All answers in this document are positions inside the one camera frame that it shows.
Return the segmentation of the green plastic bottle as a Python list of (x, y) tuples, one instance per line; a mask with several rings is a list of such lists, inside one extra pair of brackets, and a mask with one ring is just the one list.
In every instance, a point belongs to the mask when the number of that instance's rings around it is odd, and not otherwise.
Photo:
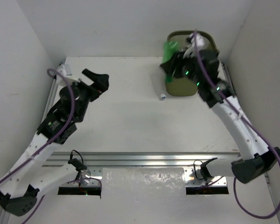
[(169, 74), (170, 64), (167, 63), (173, 54), (179, 50), (179, 43), (177, 41), (167, 41), (163, 45), (163, 58), (160, 67), (165, 72), (165, 82), (172, 82), (172, 75)]

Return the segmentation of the clear bottle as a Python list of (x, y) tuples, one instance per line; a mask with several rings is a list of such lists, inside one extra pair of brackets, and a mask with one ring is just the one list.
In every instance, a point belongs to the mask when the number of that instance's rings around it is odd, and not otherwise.
[(166, 98), (167, 98), (166, 89), (160, 88), (160, 91), (159, 91), (159, 99), (160, 99), (161, 101), (163, 101), (163, 100), (166, 100)]

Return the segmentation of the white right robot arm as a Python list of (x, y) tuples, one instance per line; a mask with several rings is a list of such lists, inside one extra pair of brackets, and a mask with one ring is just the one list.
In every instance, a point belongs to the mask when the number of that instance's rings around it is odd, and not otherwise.
[(219, 77), (218, 52), (202, 49), (198, 55), (185, 57), (185, 51), (166, 53), (160, 67), (166, 82), (187, 78), (194, 83), (199, 97), (220, 118), (240, 151), (234, 161), (212, 158), (203, 162), (199, 177), (207, 181), (215, 176), (231, 176), (241, 183), (249, 183), (271, 170), (280, 159), (280, 149), (269, 145), (243, 111), (231, 86)]

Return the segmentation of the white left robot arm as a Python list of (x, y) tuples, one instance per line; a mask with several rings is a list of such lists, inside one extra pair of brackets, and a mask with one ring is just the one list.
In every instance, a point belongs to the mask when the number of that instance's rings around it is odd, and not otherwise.
[(109, 88), (109, 75), (84, 69), (82, 74), (93, 83), (48, 69), (47, 74), (60, 80), (59, 100), (50, 108), (37, 128), (32, 141), (13, 167), (0, 179), (0, 206), (6, 212), (21, 217), (36, 205), (38, 198), (66, 182), (78, 181), (87, 166), (70, 157), (52, 173), (37, 177), (46, 160), (77, 130), (84, 120), (90, 102)]

